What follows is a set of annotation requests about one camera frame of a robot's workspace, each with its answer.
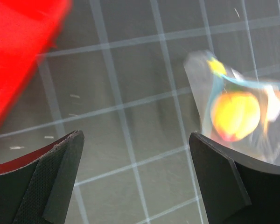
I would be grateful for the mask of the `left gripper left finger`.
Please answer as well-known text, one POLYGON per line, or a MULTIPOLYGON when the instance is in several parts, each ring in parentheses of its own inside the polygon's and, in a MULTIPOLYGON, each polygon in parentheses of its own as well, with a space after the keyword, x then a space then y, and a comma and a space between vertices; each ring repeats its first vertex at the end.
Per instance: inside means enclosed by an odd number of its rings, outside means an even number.
POLYGON ((0 164, 0 224, 63 224, 84 147, 82 131, 0 164))

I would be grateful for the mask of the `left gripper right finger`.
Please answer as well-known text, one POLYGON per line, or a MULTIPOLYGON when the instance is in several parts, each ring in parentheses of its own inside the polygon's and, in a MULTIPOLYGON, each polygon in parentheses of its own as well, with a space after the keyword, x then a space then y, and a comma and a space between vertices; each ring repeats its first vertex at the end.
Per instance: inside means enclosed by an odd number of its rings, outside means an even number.
POLYGON ((189 147, 210 224, 280 224, 280 166, 200 133, 189 147))

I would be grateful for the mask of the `orange peach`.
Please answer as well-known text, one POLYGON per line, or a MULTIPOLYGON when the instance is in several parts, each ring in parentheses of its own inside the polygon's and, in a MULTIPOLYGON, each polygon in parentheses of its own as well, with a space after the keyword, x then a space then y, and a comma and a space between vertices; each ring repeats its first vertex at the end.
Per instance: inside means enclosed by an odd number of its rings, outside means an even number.
POLYGON ((213 127, 228 142, 239 141, 251 134, 259 124, 260 115, 258 99, 245 91, 218 95, 210 110, 213 127))

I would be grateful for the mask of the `clear zip top bag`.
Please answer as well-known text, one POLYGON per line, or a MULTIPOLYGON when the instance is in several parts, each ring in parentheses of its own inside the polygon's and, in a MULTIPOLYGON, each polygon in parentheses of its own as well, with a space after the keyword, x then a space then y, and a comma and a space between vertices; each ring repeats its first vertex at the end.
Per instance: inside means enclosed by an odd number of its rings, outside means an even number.
POLYGON ((198 109, 202 135, 255 159, 280 166, 280 81, 246 78, 209 51, 189 53, 184 68, 198 109), (210 110, 225 92, 245 91, 259 101, 260 121, 245 138, 228 142, 216 132, 210 110))

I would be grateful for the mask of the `red plastic tray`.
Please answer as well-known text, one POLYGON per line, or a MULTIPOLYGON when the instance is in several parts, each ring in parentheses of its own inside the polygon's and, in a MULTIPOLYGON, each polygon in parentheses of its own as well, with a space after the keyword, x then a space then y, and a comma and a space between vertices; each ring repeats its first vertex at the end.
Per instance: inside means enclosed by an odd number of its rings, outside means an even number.
POLYGON ((70 7, 70 0, 0 0, 0 124, 70 7))

